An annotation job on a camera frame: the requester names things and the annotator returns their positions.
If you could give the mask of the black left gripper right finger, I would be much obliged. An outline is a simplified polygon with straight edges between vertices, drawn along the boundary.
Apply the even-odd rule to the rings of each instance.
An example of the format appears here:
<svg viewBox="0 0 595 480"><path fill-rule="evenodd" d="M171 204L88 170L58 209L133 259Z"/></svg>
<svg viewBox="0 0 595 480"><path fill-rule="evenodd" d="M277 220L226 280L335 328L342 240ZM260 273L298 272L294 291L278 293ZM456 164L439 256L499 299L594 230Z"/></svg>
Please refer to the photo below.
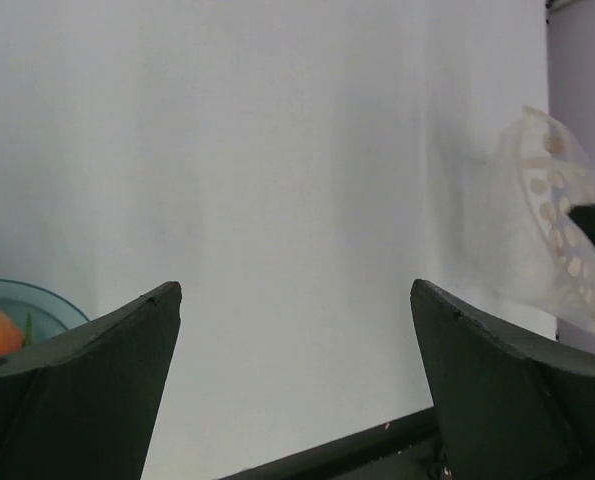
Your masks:
<svg viewBox="0 0 595 480"><path fill-rule="evenodd" d="M454 478L595 479L594 354L426 280L410 302Z"/></svg>

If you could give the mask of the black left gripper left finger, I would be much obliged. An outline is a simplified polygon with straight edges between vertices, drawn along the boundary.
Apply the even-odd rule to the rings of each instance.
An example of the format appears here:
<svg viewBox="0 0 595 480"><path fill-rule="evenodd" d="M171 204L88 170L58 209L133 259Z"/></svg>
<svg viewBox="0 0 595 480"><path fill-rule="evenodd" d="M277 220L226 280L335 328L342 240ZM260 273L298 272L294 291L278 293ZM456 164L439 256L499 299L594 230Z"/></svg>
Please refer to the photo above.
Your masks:
<svg viewBox="0 0 595 480"><path fill-rule="evenodd" d="M0 357L0 480L141 477L178 332L166 282Z"/></svg>

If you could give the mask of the clear dotted zip top bag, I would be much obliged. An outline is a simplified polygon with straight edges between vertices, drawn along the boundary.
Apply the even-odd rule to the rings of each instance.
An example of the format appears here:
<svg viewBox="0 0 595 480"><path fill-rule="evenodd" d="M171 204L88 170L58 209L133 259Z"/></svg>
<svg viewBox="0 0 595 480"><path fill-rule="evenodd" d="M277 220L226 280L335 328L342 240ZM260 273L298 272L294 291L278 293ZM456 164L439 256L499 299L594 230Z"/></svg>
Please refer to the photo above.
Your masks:
<svg viewBox="0 0 595 480"><path fill-rule="evenodd" d="M569 218L595 201L595 168L572 132L525 105L483 167L476 249L500 295L595 334L595 249Z"/></svg>

